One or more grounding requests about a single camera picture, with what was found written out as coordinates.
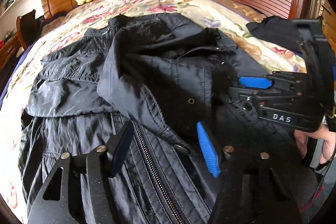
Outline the person's right hand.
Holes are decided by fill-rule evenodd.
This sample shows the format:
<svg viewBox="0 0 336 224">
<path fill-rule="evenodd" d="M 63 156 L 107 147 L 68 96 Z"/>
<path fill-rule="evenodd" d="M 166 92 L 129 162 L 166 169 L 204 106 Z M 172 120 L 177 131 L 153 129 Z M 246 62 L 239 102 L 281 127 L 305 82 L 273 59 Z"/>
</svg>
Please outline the person's right hand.
<svg viewBox="0 0 336 224">
<path fill-rule="evenodd" d="M 294 137 L 302 158 L 304 158 L 307 153 L 308 138 L 323 140 L 322 152 L 319 157 L 320 164 L 326 164 L 333 158 L 332 155 L 335 149 L 335 132 L 329 131 L 327 125 L 321 124 L 319 129 L 315 132 L 295 130 Z"/>
</svg>

